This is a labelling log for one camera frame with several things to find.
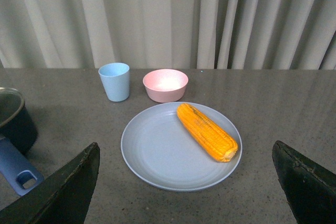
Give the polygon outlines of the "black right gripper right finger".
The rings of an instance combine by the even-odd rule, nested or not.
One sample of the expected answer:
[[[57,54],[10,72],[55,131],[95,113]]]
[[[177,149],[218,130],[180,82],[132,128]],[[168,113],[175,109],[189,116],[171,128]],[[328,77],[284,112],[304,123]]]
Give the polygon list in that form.
[[[282,141],[272,160],[297,223],[335,223],[335,174]]]

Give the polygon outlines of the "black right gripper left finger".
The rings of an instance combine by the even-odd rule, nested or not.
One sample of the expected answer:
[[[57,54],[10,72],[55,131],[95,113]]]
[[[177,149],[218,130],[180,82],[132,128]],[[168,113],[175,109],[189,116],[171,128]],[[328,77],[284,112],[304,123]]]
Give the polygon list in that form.
[[[1,210],[1,223],[84,223],[96,187],[100,148],[91,143],[26,195]]]

